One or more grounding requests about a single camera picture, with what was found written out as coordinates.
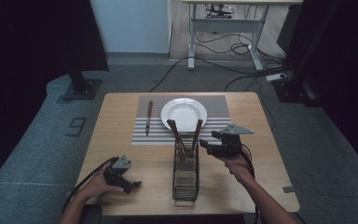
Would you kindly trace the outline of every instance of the handheld controller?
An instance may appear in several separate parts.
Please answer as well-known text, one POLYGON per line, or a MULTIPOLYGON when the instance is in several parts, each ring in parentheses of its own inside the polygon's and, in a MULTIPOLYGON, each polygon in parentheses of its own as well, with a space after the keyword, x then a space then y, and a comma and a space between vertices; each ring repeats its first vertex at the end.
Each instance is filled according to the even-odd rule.
POLYGON ((121 187, 124 192, 129 194, 132 189, 138 188, 142 184, 142 181, 131 183, 123 177, 123 174, 130 168, 131 161, 128 161, 125 155, 120 158, 114 157, 103 171, 103 177, 108 185, 121 187))
POLYGON ((222 142, 221 145, 212 145, 202 139, 200 139, 200 145, 206 148, 208 155, 213 155, 215 157, 234 158, 241 154, 248 163, 252 176, 255 177, 255 169, 252 165, 252 161, 242 151, 242 146, 244 146, 244 144, 241 142, 240 134, 243 133, 253 133, 253 131, 239 127, 235 124, 229 124, 220 132, 212 131, 212 137, 219 139, 222 142))

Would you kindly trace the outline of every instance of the gray carpet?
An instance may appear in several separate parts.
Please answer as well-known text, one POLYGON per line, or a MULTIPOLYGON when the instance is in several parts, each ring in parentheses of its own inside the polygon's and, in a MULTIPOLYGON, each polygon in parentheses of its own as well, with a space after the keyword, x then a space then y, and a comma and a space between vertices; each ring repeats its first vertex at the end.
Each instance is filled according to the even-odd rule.
MULTIPOLYGON (((55 223, 65 194, 76 183, 103 97, 108 92, 148 92, 173 63, 119 59, 111 63, 110 72, 85 72, 86 78, 103 80, 93 101, 63 102, 70 78, 51 81, 34 122, 0 170, 0 223, 55 223), (78 134, 76 125, 83 121, 78 134)), ((251 63, 220 64, 254 71, 251 63)), ((179 63, 155 91, 223 91, 240 76, 203 62, 194 71, 179 63)), ((306 223, 358 223, 358 156, 323 109, 280 103, 264 77, 240 79, 227 91, 248 86, 262 99, 300 203, 297 214, 306 223)), ((252 215, 244 217, 253 222, 252 215)), ((119 221, 103 218, 103 223, 119 221)))

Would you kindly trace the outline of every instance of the black cable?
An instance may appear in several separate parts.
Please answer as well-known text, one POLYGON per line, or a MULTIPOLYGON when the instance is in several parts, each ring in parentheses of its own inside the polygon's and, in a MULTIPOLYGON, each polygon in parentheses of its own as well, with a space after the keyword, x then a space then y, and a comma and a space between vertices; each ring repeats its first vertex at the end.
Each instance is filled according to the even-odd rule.
POLYGON ((274 62, 274 63, 277 63, 277 64, 283 64, 283 62, 279 61, 279 60, 275 60, 275 59, 270 59, 270 58, 267 58, 266 56, 264 56, 263 54, 260 54, 261 58, 264 59, 263 62, 265 63, 271 63, 271 62, 274 62))
POLYGON ((229 8, 229 9, 231 9, 231 17, 232 17, 232 18, 235 18, 235 10, 234 10, 234 8, 233 8, 233 7, 230 7, 230 6, 227 6, 227 5, 223 5, 223 6, 229 8))
POLYGON ((180 59, 179 61, 177 61, 176 63, 174 63, 170 69, 168 69, 168 71, 165 73, 164 77, 159 81, 158 84, 156 84, 149 92, 152 92, 159 84, 161 84, 161 82, 165 79, 165 77, 167 77, 167 75, 171 72, 171 70, 179 63, 181 62, 182 60, 184 59, 189 59, 191 57, 186 57, 186 58, 183 58, 183 59, 180 59))
POLYGON ((246 87, 246 89, 244 91, 248 91, 248 89, 255 83, 256 79, 257 79, 257 77, 254 78, 254 80, 251 82, 251 84, 249 84, 249 86, 246 87))
POLYGON ((276 60, 286 60, 285 58, 281 58, 281 57, 276 57, 276 56, 269 55, 269 54, 263 52, 261 49, 257 49, 257 50, 258 50, 258 52, 259 52, 260 54, 263 54, 263 55, 265 55, 265 56, 267 56, 267 57, 270 57, 270 58, 273 58, 273 59, 276 59, 276 60))
POLYGON ((251 5, 248 5, 248 13, 245 16, 245 19, 248 19, 249 16, 249 12, 251 11, 251 5))
POLYGON ((265 63, 264 64, 265 66, 266 66, 266 69, 267 70, 270 70, 270 69, 273 69, 273 68, 276 68, 277 67, 277 65, 279 65, 279 66, 282 66, 282 64, 281 63, 275 63, 275 62, 270 62, 270 63, 265 63), (275 64, 275 66, 274 67, 269 67, 269 64, 275 64))
POLYGON ((279 68, 281 68, 281 69, 283 69, 283 68, 286 68, 286 69, 287 69, 287 68, 288 68, 288 66, 281 66, 281 67, 278 67, 278 68, 271 68, 270 70, 264 70, 264 71, 262 71, 262 72, 253 72, 253 73, 252 73, 252 72, 241 72, 241 71, 237 71, 237 70, 232 69, 232 68, 228 68, 228 67, 222 66, 222 65, 217 64, 217 63, 212 63, 212 62, 206 61, 206 60, 204 60, 204 59, 200 59, 200 58, 196 58, 196 57, 195 57, 194 59, 201 60, 201 61, 203 61, 203 62, 205 62, 205 63, 209 63, 209 64, 212 64, 212 65, 215 65, 215 66, 224 68, 224 69, 226 69, 226 70, 228 70, 228 71, 231 71, 231 72, 248 75, 248 77, 252 77, 252 76, 254 76, 254 75, 260 75, 260 76, 268 75, 268 74, 270 74, 270 73, 272 73, 272 72, 276 72, 276 70, 280 71, 279 68))
POLYGON ((252 152, 251 152, 251 149, 249 149, 244 143, 241 143, 243 147, 246 148, 246 150, 248 151, 249 153, 249 160, 252 160, 252 152))
POLYGON ((272 74, 272 73, 277 73, 277 72, 281 72, 281 71, 286 71, 287 69, 289 69, 289 66, 280 66, 280 67, 276 67, 276 68, 271 68, 269 70, 266 70, 266 71, 263 71, 263 72, 256 72, 256 73, 247 73, 249 75, 247 76, 242 76, 242 77, 236 77, 234 78, 233 80, 231 80, 230 82, 228 82, 228 84, 225 86, 224 88, 224 91, 227 91, 227 88, 229 85, 231 85, 233 82, 237 81, 237 80, 240 80, 240 79, 243 79, 243 78, 247 78, 247 77, 261 77, 261 76, 266 76, 266 75, 269 75, 269 74, 272 74))
POLYGON ((65 211, 66 206, 68 205, 69 202, 71 202, 72 197, 74 197, 74 195, 77 193, 77 191, 84 185, 86 184, 87 181, 89 181, 90 178, 92 178, 95 174, 97 174, 97 172, 99 172, 108 162, 110 162, 112 160, 109 159, 107 161, 105 161, 104 163, 102 163, 101 165, 99 165, 97 168, 95 168, 95 170, 93 170, 91 173, 89 173, 86 178, 84 178, 79 184, 77 184, 75 186, 75 188, 72 190, 71 194, 68 196, 68 198, 65 201, 65 204, 63 205, 62 208, 62 213, 65 211))
MULTIPOLYGON (((255 5, 255 13, 257 12, 257 6, 258 5, 255 5)), ((254 14, 254 19, 255 19, 255 14, 254 14)))
POLYGON ((307 224, 307 222, 304 220, 304 218, 302 218, 302 216, 299 213, 295 213, 295 214, 298 217, 298 219, 301 220, 302 223, 307 224))
POLYGON ((252 42, 252 40, 244 35, 241 35, 241 33, 238 33, 238 34, 229 34, 229 35, 223 35, 223 36, 220 36, 220 37, 217 37, 215 39, 210 39, 210 40, 200 40, 197 36, 197 33, 195 33, 195 37, 196 39, 200 42, 200 43, 194 43, 196 44, 197 46, 201 46, 201 47, 204 47, 206 49, 208 49, 209 51, 213 52, 213 53, 229 53, 229 52, 234 52, 235 54, 240 54, 240 55, 245 55, 247 53, 249 53, 249 48, 248 48, 248 44, 245 44, 243 43, 241 40, 240 40, 240 37, 243 37, 245 39, 248 39, 249 41, 252 42), (209 43, 209 42, 213 42, 213 41, 217 41, 217 40, 220 40, 220 39, 223 39, 223 38, 226 38, 226 37, 229 37, 229 36, 237 36, 238 37, 238 40, 240 43, 234 43, 231 45, 230 47, 230 50, 226 50, 226 51, 216 51, 216 50, 213 50, 213 49, 210 49, 209 47, 205 46, 205 45, 202 45, 200 43, 209 43), (236 49, 239 49, 239 48, 246 48, 246 51, 245 52, 237 52, 236 49))

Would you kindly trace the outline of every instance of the striped placemat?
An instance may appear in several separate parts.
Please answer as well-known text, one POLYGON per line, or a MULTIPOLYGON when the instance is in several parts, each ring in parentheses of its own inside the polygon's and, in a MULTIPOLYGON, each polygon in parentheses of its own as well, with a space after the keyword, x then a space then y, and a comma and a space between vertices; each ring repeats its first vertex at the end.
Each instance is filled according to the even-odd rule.
POLYGON ((226 96, 224 95, 203 95, 203 96, 151 96, 141 95, 138 104, 135 125, 132 135, 132 145, 174 145, 175 138, 161 121, 161 109, 169 101, 176 98, 191 98, 200 102, 208 113, 205 125, 201 128, 199 138, 211 144, 221 142, 212 138, 211 131, 219 131, 231 123, 228 113, 226 96), (153 111, 150 121, 149 136, 146 136, 145 127, 147 120, 147 108, 149 101, 153 101, 153 111))

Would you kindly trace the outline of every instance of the metal frame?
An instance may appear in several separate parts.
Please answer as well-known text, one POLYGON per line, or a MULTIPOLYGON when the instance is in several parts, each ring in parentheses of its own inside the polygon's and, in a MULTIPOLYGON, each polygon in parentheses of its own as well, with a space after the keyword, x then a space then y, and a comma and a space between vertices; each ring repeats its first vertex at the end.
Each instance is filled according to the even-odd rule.
POLYGON ((188 49, 188 70, 194 70, 195 68, 195 46, 194 35, 196 31, 210 31, 210 32, 244 32, 255 34, 253 44, 248 47, 249 52, 254 61, 255 68, 260 71, 263 70, 263 65, 260 62, 257 45, 260 40, 261 33, 263 31, 264 23, 266 23, 266 17, 269 12, 269 5, 266 5, 263 11, 263 15, 259 21, 254 20, 233 20, 233 19, 209 19, 209 18, 197 18, 197 4, 192 5, 192 12, 190 17, 190 44, 188 49))

